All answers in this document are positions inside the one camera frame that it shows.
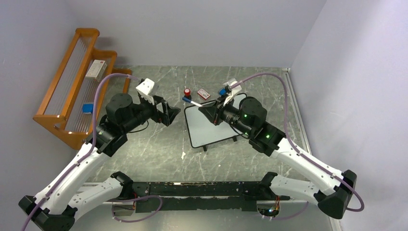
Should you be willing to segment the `blue white marker pen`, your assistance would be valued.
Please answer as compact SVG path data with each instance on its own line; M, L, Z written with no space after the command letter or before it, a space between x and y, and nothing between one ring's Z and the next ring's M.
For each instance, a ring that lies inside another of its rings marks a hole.
M182 100L187 102L187 103L193 104L193 105L195 105L197 107L202 107L202 105L200 103L197 103L197 102L195 102L195 101L193 101L193 100L191 100L189 98L182 97Z

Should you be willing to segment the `white whiteboard black frame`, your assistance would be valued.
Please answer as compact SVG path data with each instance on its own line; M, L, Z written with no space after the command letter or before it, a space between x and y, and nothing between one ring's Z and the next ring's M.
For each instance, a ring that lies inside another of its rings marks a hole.
M236 141L237 137L242 135L242 132L236 128L232 129L225 122L218 126L213 125L194 105L184 109L184 116L192 148L203 148L207 151L210 144L230 139Z

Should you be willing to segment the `orange wooden shelf rack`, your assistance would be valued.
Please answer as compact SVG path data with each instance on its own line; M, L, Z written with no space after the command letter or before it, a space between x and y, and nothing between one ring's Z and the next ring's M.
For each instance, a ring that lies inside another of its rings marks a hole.
M33 119L62 142L79 150L92 133L92 115L82 112L83 104L93 103L99 83L86 77L95 60L107 64L102 73L131 74L130 69L115 68L115 51L99 50L95 44L99 30L77 28Z

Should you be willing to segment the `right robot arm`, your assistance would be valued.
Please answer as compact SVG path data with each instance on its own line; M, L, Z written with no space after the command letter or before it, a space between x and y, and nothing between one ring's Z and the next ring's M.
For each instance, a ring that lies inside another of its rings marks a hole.
M335 169L296 145L283 131L266 121L267 111L257 99L245 97L234 107L232 103L224 104L220 97L198 110L213 125L228 124L246 136L257 152L286 163L306 178L296 180L268 173L267 181L259 187L263 198L288 196L316 205L331 218L343 218L355 194L356 174Z

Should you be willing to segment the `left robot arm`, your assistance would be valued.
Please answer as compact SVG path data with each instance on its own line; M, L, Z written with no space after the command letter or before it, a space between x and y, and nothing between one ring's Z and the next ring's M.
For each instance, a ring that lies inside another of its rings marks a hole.
M133 182L122 172L83 192L80 188L127 142L127 134L133 129L148 120L169 126L179 113L178 107L168 105L159 96L153 96L152 102L141 99L138 104L127 93L113 96L99 125L68 166L42 191L20 200L19 206L27 214L26 221L35 223L43 231L67 231L104 202L129 199L133 195Z

